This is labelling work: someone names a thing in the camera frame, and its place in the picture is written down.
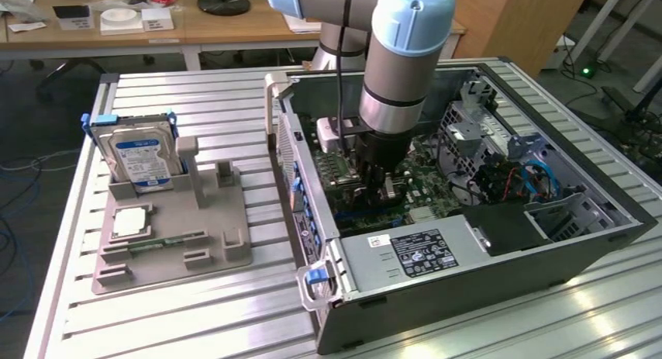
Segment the aluminum extrusion table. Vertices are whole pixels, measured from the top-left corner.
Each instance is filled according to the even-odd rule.
[[[660,218],[660,187],[513,65],[483,61]],[[94,114],[170,109],[181,135],[200,138],[200,167],[234,160],[254,261],[233,271],[93,295],[108,168],[86,139],[25,357],[316,357],[264,144],[264,74],[287,69],[297,67],[126,74],[98,86]],[[496,100],[513,129],[529,128],[507,101]],[[567,284],[327,357],[655,356],[662,353],[660,275],[656,226]]]

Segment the robotic arm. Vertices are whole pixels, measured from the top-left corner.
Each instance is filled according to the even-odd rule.
[[[368,131],[356,134],[353,147],[356,170],[367,187],[363,201],[371,207],[379,206],[392,198],[388,176],[407,155],[411,130],[420,117],[449,34],[455,0],[268,0],[268,3],[289,16],[372,32],[359,105],[360,124]],[[324,35],[321,44],[329,44]],[[345,51],[345,44],[341,48],[335,44],[332,48]]]

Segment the hard drive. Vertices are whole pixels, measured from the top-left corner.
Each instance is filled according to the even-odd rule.
[[[138,193],[172,188],[170,177],[184,173],[174,151],[173,120],[172,113],[138,117],[101,115],[89,124],[112,181],[129,181]]]

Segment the motherboard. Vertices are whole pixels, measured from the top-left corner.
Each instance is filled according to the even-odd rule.
[[[397,166],[392,185],[405,191],[401,203],[385,209],[352,210],[353,190],[360,177],[353,166],[352,152],[323,152],[315,135],[315,119],[300,116],[301,126],[324,188],[328,206],[341,236],[385,230],[412,223],[439,219],[460,207],[448,180],[439,173],[428,136],[413,138],[407,158]]]

